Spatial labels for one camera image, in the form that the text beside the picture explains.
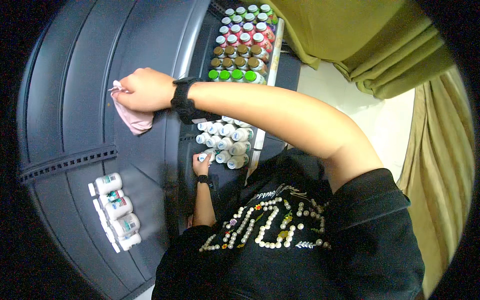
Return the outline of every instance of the bottle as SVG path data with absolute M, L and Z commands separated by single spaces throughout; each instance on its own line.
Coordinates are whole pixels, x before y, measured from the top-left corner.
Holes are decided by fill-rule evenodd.
M 234 16 L 232 21 L 233 21 L 233 24 L 236 24 L 240 27 L 243 26 L 243 18 L 241 16 Z
M 237 37 L 237 39 L 240 39 L 240 35 L 243 33 L 243 29 L 240 26 L 238 26 L 238 24 L 233 25 L 231 28 L 231 31 L 232 31 L 232 34 L 234 34 Z
M 245 80 L 245 71 L 243 70 L 233 70 L 232 71 L 232 78 L 233 78 L 233 81 L 234 82 L 239 82 L 239 83 L 248 83 L 246 80 Z
M 238 57 L 238 54 L 235 51 L 235 48 L 233 48 L 232 46 L 226 46 L 225 47 L 225 54 L 227 54 L 228 58 L 230 58 L 230 59 L 234 59 L 234 58 Z
M 219 164 L 224 164 L 228 162 L 231 158 L 232 158 L 232 155 L 227 150 L 223 150 L 222 152 L 220 152 L 215 156 L 215 160 Z
M 233 124 L 225 124 L 223 125 L 220 130 L 219 130 L 219 133 L 223 136 L 226 136 L 226 137 L 231 137 L 232 136 L 232 133 L 237 130 L 237 127 Z
M 258 72 L 261 76 L 267 76 L 268 74 L 267 65 L 258 58 L 250 57 L 248 59 L 248 66 L 252 71 Z
M 229 137 L 224 137 L 216 145 L 220 150 L 229 150 L 233 146 L 234 141 Z
M 278 23 L 278 17 L 276 16 L 275 12 L 270 8 L 270 5 L 264 4 L 260 6 L 260 10 L 268 16 L 269 19 L 272 20 L 272 24 Z
M 240 45 L 239 39 L 236 35 L 230 35 L 227 39 L 228 44 L 237 50 L 237 47 Z
M 205 145 L 207 145 L 207 147 L 214 148 L 214 149 L 218 148 L 217 144 L 218 142 L 220 142 L 221 139 L 222 138 L 218 135 L 212 135 L 212 137 L 206 141 Z
M 203 122 L 203 123 L 198 123 L 197 124 L 197 128 L 198 130 L 200 131 L 207 131 L 208 130 L 208 126 L 213 124 L 213 122 Z
M 120 217 L 116 221 L 110 222 L 110 224 L 118 237 L 124 237 L 140 228 L 140 221 L 133 213 Z
M 245 15 L 247 14 L 247 10 L 243 6 L 238 7 L 235 12 L 242 18 L 245 18 Z
M 241 155 L 250 151 L 250 142 L 235 142 L 228 150 L 232 155 Z
M 106 176 L 98 177 L 95 182 L 88 184 L 90 195 L 106 195 L 111 191 L 120 190 L 122 182 L 119 173 L 112 173 Z
M 223 127 L 223 124 L 220 122 L 215 122 L 212 125 L 208 126 L 208 133 L 209 134 L 217 134 L 220 131 L 220 128 Z
M 228 36 L 232 34 L 232 33 L 230 32 L 230 28 L 228 28 L 228 27 L 226 27 L 226 26 L 220 27 L 219 32 L 220 32 L 220 34 L 221 34 L 224 38 L 228 38 Z
M 247 61 L 246 58 L 243 58 L 243 57 L 240 56 L 240 57 L 235 58 L 234 62 L 235 62 L 235 65 L 237 66 L 237 69 L 242 70 L 242 71 L 250 70 L 250 66 L 249 66 L 249 64 L 247 64 L 248 61 Z
M 227 39 L 224 36 L 217 36 L 215 41 L 221 48 L 225 48 L 226 46 L 228 46 Z
M 270 41 L 266 37 L 264 37 L 263 34 L 257 32 L 253 35 L 253 40 L 255 41 L 255 44 L 264 48 L 265 51 L 267 51 L 268 53 L 272 52 L 272 43 L 270 43 Z
M 232 140 L 235 142 L 246 142 L 253 137 L 253 130 L 251 128 L 237 128 L 232 133 Z
M 263 49 L 259 45 L 253 45 L 250 48 L 250 52 L 252 53 L 253 57 L 258 58 L 265 63 L 267 63 L 268 60 L 270 59 L 270 54 L 268 54 L 268 52 L 265 51 L 265 49 Z
M 248 155 L 235 155 L 227 162 L 227 167 L 230 169 L 239 169 L 248 164 Z
M 128 251 L 132 248 L 133 245 L 139 244 L 142 241 L 140 234 L 135 233 L 124 240 L 119 240 L 119 244 L 124 251 Z
M 249 59 L 251 57 L 250 54 L 250 47 L 245 45 L 240 45 L 237 47 L 238 55 L 242 56 L 243 58 Z
M 197 135 L 197 137 L 195 138 L 195 141 L 198 144 L 205 144 L 207 140 L 211 137 L 212 136 L 208 132 L 203 132 L 202 134 Z
M 231 28 L 232 25 L 233 25 L 232 19 L 230 19 L 229 17 L 225 17 L 225 18 L 222 19 L 222 24 L 223 24 L 223 26 Z
M 225 16 L 233 20 L 233 17 L 235 16 L 235 11 L 232 8 L 226 9 Z
M 231 79 L 230 72 L 227 70 L 223 70 L 220 72 L 220 81 L 223 82 L 232 82 L 233 80 Z
M 133 211 L 133 205 L 127 196 L 121 197 L 105 204 L 105 212 L 110 221 L 115 221 L 119 217 L 129 214 Z

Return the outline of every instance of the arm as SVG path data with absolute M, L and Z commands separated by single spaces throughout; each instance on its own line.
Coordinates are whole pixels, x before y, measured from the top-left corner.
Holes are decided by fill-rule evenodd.
M 138 69 L 120 82 L 131 94 L 118 101 L 139 111 L 170 107 L 173 78 Z M 252 124 L 322 158 L 335 192 L 347 181 L 382 168 L 377 153 L 358 125 L 334 107 L 290 90 L 259 84 L 195 83 L 188 97 L 195 107 Z

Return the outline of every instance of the right hand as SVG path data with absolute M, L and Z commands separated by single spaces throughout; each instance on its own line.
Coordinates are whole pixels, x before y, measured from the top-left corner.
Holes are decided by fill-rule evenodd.
M 170 107 L 175 93 L 174 79 L 151 68 L 137 69 L 120 80 L 129 93 L 120 92 L 120 104 L 136 111 L 157 111 Z

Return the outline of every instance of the forearm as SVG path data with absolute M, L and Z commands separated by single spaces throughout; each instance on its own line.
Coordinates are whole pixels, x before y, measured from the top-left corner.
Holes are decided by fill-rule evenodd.
M 215 222 L 215 212 L 208 184 L 197 183 L 197 199 L 195 200 L 192 226 L 207 225 L 211 227 Z

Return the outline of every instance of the green bottle cap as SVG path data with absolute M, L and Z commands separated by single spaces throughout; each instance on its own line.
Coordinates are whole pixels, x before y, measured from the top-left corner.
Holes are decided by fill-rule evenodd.
M 233 70 L 232 71 L 232 77 L 234 79 L 241 79 L 243 77 L 243 73 L 240 70 Z
M 218 71 L 210 70 L 210 72 L 208 72 L 208 78 L 214 80 L 214 79 L 217 79 L 217 77 L 218 77 Z
M 221 80 L 227 80 L 228 78 L 230 78 L 230 73 L 227 70 L 223 70 L 222 72 L 220 72 Z
M 254 71 L 247 71 L 245 73 L 245 79 L 248 81 L 255 81 L 257 79 L 257 74 Z

